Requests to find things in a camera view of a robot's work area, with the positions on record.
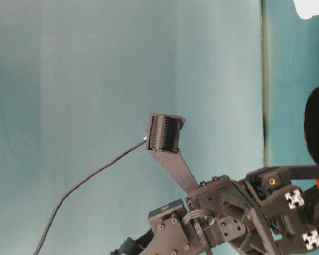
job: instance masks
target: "lamp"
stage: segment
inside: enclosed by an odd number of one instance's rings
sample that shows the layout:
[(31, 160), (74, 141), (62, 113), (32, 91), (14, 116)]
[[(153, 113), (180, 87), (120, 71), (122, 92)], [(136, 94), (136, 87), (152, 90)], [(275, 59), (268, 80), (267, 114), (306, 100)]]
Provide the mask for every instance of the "lamp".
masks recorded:
[(307, 20), (319, 15), (319, 0), (294, 0), (300, 18)]

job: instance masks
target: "light blue backdrop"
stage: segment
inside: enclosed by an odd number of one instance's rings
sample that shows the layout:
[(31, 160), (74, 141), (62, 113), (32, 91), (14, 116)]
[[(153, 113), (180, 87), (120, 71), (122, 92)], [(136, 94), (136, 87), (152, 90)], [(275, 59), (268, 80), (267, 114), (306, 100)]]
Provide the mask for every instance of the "light blue backdrop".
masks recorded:
[[(32, 254), (58, 198), (150, 112), (187, 118), (198, 181), (261, 167), (260, 62), (259, 1), (0, 0), (0, 254)], [(178, 197), (139, 149), (68, 198), (41, 254), (107, 254)]]
[[(292, 0), (263, 3), (268, 164), (314, 164), (303, 123), (307, 98), (319, 86), (319, 16), (302, 20)], [(314, 183), (298, 182), (303, 188)]]

